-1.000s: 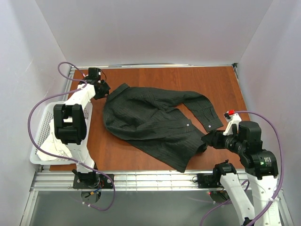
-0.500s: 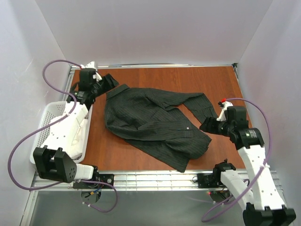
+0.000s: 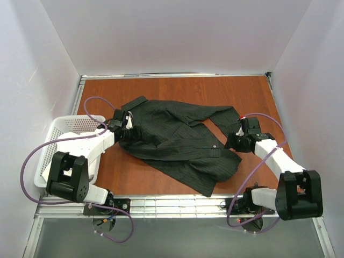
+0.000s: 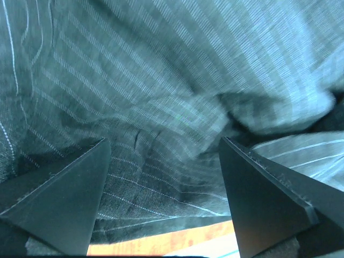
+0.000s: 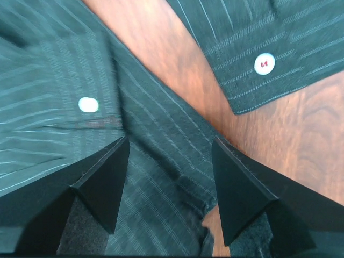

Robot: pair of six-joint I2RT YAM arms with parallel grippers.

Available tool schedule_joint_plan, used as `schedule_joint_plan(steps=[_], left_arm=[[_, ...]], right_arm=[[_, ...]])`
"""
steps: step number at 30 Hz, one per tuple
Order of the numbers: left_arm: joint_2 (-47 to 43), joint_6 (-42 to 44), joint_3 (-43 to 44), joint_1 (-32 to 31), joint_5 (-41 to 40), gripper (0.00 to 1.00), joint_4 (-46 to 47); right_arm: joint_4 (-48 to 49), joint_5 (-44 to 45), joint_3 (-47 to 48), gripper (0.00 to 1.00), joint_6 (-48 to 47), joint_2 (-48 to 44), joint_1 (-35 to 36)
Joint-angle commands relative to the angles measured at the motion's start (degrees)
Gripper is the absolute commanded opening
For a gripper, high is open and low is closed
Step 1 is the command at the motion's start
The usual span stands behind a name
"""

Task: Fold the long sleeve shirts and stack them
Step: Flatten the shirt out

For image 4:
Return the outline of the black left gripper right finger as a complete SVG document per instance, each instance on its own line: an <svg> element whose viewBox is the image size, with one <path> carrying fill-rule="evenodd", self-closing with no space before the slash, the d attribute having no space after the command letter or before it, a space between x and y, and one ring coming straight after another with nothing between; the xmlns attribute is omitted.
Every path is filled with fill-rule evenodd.
<svg viewBox="0 0 344 258"><path fill-rule="evenodd" d="M342 191L227 137L219 158L240 256L343 256Z"/></svg>

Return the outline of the dark pinstriped long sleeve shirt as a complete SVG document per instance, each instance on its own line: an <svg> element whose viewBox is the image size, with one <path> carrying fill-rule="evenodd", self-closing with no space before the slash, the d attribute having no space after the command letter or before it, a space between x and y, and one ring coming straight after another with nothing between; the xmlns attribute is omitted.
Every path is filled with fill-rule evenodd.
<svg viewBox="0 0 344 258"><path fill-rule="evenodd" d="M343 189L343 1L1 1L1 213L106 138L91 243L225 221L224 136Z"/></svg>

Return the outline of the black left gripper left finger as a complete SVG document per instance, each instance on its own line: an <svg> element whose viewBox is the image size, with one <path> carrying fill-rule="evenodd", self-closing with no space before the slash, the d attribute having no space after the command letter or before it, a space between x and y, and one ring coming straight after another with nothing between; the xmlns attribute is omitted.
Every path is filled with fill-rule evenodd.
<svg viewBox="0 0 344 258"><path fill-rule="evenodd" d="M107 139L1 184L1 254L26 255L29 238L85 255L110 163Z"/></svg>

